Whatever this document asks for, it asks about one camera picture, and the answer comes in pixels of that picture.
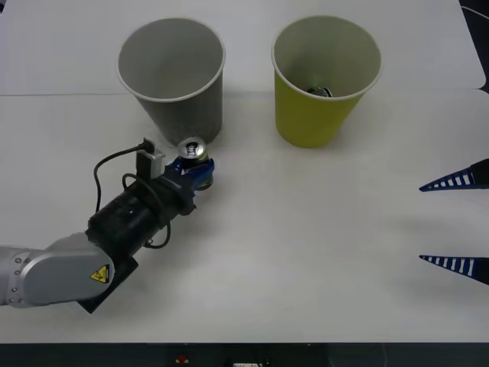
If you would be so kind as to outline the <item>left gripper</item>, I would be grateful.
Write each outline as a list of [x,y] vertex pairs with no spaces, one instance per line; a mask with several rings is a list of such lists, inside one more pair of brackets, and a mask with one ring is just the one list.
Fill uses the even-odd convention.
[[209,189],[213,184],[214,160],[208,158],[204,161],[189,161],[182,167],[182,159],[177,156],[164,168],[164,175],[157,178],[158,217],[164,222],[173,220],[176,216],[188,216],[195,204],[193,191]]

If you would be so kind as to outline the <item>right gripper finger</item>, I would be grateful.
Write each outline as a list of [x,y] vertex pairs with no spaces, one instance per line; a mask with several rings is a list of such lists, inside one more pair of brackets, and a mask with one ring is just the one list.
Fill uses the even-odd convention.
[[488,161],[484,159],[466,167],[440,177],[419,188],[421,192],[440,190],[487,190],[488,189]]
[[489,258],[485,257],[444,257],[420,255],[420,259],[439,268],[489,285]]

